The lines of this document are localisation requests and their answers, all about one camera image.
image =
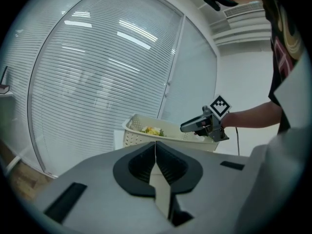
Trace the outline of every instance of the black and white square tag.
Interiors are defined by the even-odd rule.
[[[218,120],[221,120],[231,109],[231,105],[221,96],[217,95],[208,105]]]

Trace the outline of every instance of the white shelf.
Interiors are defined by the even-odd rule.
[[[5,94],[0,94],[0,98],[12,96],[13,93],[11,91],[6,92]]]

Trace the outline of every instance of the black cable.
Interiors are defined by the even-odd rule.
[[[236,129],[236,135],[237,135],[237,149],[238,149],[238,156],[240,156],[239,154],[239,141],[238,141],[238,130],[237,130],[237,127],[235,127]]]

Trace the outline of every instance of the black rectangular slot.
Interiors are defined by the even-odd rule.
[[[233,163],[233,162],[229,162],[229,161],[223,161],[220,164],[221,166],[226,166],[226,167],[230,167],[236,170],[243,170],[245,165],[242,164],[237,164],[237,163]]]
[[[86,185],[72,183],[52,203],[52,205],[44,212],[44,214],[53,219],[55,222],[62,223],[86,188]]]

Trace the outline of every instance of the wooden floor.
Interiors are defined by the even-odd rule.
[[[7,166],[15,156],[0,142],[0,157],[4,165]],[[26,200],[33,200],[36,195],[53,180],[32,169],[22,161],[15,165],[8,179],[16,193]]]

